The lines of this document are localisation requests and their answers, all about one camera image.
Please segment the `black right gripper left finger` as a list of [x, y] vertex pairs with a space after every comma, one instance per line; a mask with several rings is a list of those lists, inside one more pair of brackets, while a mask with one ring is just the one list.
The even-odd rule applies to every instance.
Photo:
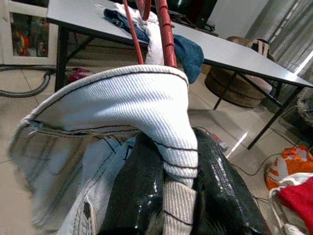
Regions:
[[162, 234], [163, 177], [156, 145], [145, 134], [138, 134], [131, 154], [114, 181], [99, 234]]

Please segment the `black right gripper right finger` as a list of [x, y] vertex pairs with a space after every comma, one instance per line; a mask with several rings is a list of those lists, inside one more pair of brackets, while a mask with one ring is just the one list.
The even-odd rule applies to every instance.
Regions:
[[247, 185], [204, 131], [194, 129], [198, 141], [198, 176], [194, 235], [269, 235], [271, 231]]

